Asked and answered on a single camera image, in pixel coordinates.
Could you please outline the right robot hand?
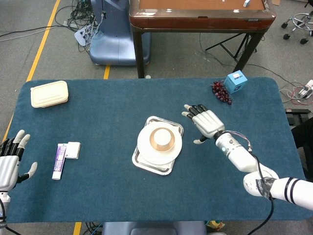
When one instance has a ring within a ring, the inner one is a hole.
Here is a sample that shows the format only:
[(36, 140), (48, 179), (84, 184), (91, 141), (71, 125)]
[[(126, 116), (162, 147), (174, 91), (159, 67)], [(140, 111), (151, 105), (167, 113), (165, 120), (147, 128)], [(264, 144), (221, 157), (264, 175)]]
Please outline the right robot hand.
[(191, 119), (201, 133), (199, 139), (193, 140), (194, 144), (202, 144), (207, 139), (211, 140), (217, 133), (221, 133), (225, 130), (222, 121), (203, 104), (184, 104), (184, 108), (187, 111), (183, 111), (181, 114)]

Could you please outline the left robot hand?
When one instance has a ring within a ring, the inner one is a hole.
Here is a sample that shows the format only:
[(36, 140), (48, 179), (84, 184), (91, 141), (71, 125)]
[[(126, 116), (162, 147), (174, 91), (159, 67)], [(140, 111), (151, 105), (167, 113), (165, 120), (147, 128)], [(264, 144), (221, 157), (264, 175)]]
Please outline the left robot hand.
[(19, 167), (30, 134), (20, 130), (14, 138), (7, 138), (0, 144), (0, 191), (9, 192), (16, 184), (31, 178), (38, 163), (33, 162), (28, 172), (19, 175)]

